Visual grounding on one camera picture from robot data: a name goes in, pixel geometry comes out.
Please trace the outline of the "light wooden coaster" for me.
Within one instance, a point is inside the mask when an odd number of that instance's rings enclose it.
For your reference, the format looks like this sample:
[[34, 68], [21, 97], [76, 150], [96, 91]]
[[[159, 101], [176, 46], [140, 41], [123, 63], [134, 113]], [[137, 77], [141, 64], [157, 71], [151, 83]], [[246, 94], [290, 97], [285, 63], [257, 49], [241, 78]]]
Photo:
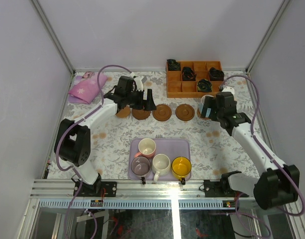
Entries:
[[197, 109], [197, 116], [203, 120], [210, 120], [210, 118], [202, 118], [199, 109]]
[[130, 115], [131, 110], [130, 107], [126, 106], [125, 108], [123, 108], [122, 110], [120, 110], [116, 116], [120, 119], [126, 118]]

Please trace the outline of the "cream white mug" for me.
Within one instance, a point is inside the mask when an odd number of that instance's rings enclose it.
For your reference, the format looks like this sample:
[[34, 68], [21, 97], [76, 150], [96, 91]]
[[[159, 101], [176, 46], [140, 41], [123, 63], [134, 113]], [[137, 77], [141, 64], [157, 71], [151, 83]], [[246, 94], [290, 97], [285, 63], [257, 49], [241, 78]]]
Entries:
[[165, 154], [157, 154], [152, 160], [153, 181], [157, 182], [161, 176], [165, 176], [170, 171], [170, 159]]

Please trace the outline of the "yellow glass cup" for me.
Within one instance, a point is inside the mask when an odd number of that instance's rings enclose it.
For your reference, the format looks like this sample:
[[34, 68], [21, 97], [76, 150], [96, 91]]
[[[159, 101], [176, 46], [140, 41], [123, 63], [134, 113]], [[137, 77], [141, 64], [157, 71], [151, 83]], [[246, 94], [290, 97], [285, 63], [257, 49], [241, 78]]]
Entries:
[[177, 157], [171, 164], [172, 175], [180, 181], [182, 185], [186, 184], [186, 179], [192, 170], [192, 164], [186, 157]]

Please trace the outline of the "light blue mug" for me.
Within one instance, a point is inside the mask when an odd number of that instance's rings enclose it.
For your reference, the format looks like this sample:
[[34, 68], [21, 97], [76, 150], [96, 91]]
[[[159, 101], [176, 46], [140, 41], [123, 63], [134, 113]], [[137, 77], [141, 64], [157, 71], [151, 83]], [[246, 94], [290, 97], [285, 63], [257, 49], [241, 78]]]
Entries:
[[211, 108], [208, 107], [207, 101], [212, 98], [213, 96], [211, 95], [204, 95], [201, 98], [201, 102], [199, 104], [199, 111], [201, 115], [204, 115], [206, 118], [209, 117]]

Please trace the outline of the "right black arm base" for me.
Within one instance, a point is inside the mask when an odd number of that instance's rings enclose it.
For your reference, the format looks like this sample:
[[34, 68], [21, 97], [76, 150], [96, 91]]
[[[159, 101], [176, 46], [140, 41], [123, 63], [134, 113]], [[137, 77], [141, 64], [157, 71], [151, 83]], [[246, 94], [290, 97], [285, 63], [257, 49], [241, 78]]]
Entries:
[[204, 180], [203, 183], [199, 186], [199, 190], [204, 192], [206, 197], [210, 198], [236, 198], [236, 196], [240, 194], [239, 191], [235, 191], [230, 188], [227, 179], [220, 179], [219, 181]]

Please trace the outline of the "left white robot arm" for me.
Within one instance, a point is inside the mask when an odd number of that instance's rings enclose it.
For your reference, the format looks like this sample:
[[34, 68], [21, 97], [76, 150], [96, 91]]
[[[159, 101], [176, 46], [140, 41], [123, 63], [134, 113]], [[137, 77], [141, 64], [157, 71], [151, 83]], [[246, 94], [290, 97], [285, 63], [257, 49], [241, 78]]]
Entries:
[[62, 171], [73, 169], [90, 196], [97, 196], [102, 190], [98, 181], [100, 175], [89, 159], [91, 131], [126, 106], [135, 110], [156, 110], [152, 90], [144, 90], [145, 81], [143, 75], [121, 76], [117, 85], [103, 95], [101, 103], [76, 120], [63, 119], [60, 123], [54, 145], [57, 167]]

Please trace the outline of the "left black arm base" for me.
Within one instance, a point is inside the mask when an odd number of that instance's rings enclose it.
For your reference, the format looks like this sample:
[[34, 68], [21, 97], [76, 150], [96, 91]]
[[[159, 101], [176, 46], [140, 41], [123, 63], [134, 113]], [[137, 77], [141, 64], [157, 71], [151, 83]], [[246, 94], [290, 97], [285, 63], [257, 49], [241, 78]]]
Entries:
[[103, 181], [100, 174], [93, 185], [82, 183], [81, 190], [77, 192], [81, 181], [79, 179], [71, 178], [75, 183], [73, 195], [77, 197], [116, 197], [117, 182]]

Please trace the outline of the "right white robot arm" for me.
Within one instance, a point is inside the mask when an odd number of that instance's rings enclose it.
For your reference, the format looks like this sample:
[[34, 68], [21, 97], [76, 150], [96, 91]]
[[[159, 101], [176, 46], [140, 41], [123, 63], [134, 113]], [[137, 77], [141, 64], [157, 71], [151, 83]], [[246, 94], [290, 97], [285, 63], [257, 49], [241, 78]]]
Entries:
[[245, 113], [237, 112], [233, 93], [206, 95], [202, 104], [201, 116], [218, 122], [242, 146], [259, 173], [259, 178], [240, 171], [223, 174], [221, 193], [229, 197], [237, 191], [242, 192], [254, 197], [263, 210], [297, 201], [299, 170], [294, 165], [287, 165], [255, 134], [251, 119]]

